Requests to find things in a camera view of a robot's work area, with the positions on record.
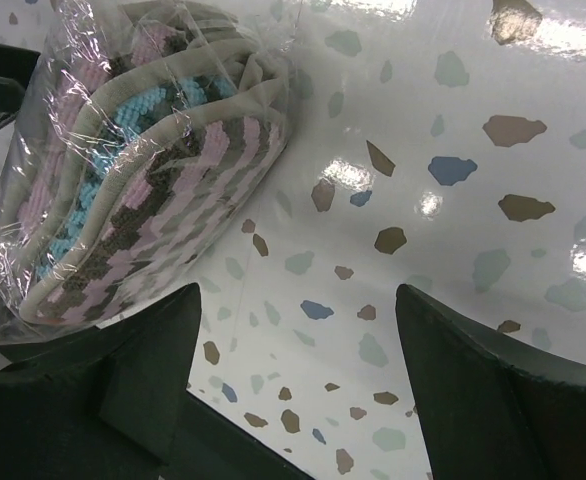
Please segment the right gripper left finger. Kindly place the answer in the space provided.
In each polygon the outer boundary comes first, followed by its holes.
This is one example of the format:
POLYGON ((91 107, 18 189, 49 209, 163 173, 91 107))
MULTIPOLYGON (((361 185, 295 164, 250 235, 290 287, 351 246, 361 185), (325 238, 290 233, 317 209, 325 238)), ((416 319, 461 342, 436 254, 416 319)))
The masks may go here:
POLYGON ((301 479, 187 390, 202 316, 185 286, 106 328, 0 346, 0 479, 301 479))

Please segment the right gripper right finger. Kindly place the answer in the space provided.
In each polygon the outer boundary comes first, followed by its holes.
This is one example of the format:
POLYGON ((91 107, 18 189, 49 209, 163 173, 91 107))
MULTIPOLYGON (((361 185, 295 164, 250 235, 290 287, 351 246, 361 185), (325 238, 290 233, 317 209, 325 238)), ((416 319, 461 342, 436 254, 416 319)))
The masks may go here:
POLYGON ((408 284, 396 320, 436 479, 586 479, 586 365, 408 284))

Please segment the purple zigzag sponge pack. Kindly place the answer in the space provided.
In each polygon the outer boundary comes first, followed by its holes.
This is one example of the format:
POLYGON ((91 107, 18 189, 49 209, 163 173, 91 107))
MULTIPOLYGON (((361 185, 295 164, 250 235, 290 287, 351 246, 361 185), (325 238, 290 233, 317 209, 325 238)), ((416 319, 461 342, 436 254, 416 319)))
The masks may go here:
POLYGON ((63 1, 0 177, 0 345, 160 296, 294 124, 299 1, 63 1))

